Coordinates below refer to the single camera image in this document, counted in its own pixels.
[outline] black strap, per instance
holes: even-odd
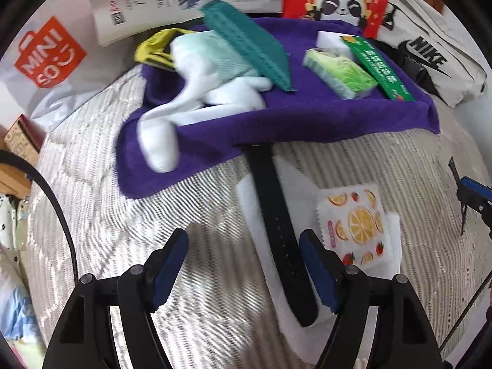
[[[51,190],[50,185],[48,184],[48,182],[46,182],[44,177],[41,176],[41,173],[39,173],[33,165],[31,165],[21,157],[18,157],[15,154],[10,153],[9,151],[0,150],[0,164],[7,164],[24,172],[26,175],[28,175],[33,181],[35,181],[38,184],[41,190],[43,190],[44,194],[46,194],[46,197],[48,197],[48,199],[50,200],[51,205],[55,209],[55,213],[57,214],[58,220],[60,221],[61,228],[63,229],[63,233],[65,233],[66,241],[68,243],[68,248],[70,250],[70,257],[72,260],[74,282],[75,284],[77,284],[79,280],[79,271],[77,268],[77,256],[75,254],[75,247],[73,245],[72,235],[70,234],[70,230],[68,229],[65,216],[63,215],[62,207],[60,207],[57,197],[55,196],[53,190]]]
[[[308,272],[292,228],[270,144],[242,146],[253,174],[270,250],[284,288],[287,302],[302,326],[318,316]]]
[[[391,10],[391,12],[387,12],[384,14],[383,22],[381,23],[381,26],[385,27],[386,29],[393,30],[395,28],[395,12],[399,8],[392,3],[388,3],[388,5],[391,5],[393,9]]]

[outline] green tissue pack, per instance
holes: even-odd
[[[341,99],[367,97],[377,81],[337,50],[314,48],[306,51],[303,65],[316,73]]]

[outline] white tote bag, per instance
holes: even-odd
[[[47,0],[0,61],[0,81],[52,131],[131,65],[134,47],[131,38],[99,46],[89,0]]]
[[[449,36],[446,19],[440,13],[423,0],[389,0],[386,13],[376,39],[423,65],[447,105],[454,107],[481,94],[484,69]]]

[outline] screw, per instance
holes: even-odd
[[[356,267],[355,265],[348,265],[348,266],[345,267],[345,271],[349,275],[356,275],[357,273],[359,273],[359,268]]]
[[[408,282],[408,278],[403,274],[403,273],[398,273],[397,275],[397,282],[405,284]]]
[[[130,268],[130,273],[132,275],[139,275],[144,271],[144,267],[142,265],[134,265]]]
[[[87,283],[90,283],[92,281],[92,278],[93,278],[93,276],[90,273],[86,273],[85,275],[83,275],[80,278],[80,282],[82,284],[87,284]]]

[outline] purple towel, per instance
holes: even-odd
[[[262,93],[267,108],[232,117],[176,128],[180,148],[178,167],[155,173],[140,151],[136,126],[147,110],[171,101],[184,85],[173,72],[143,65],[147,80],[142,108],[121,128],[116,143],[116,170],[121,192],[129,198],[148,197],[187,177],[241,154],[237,145],[279,141],[330,143],[368,133],[422,128],[439,132],[432,99],[387,57],[415,102],[393,101],[379,89],[362,100],[341,100],[316,74],[302,66],[304,53],[313,48],[319,30],[361,35],[355,26],[340,21],[259,18],[256,23],[275,36],[290,55],[296,92],[279,88]]]

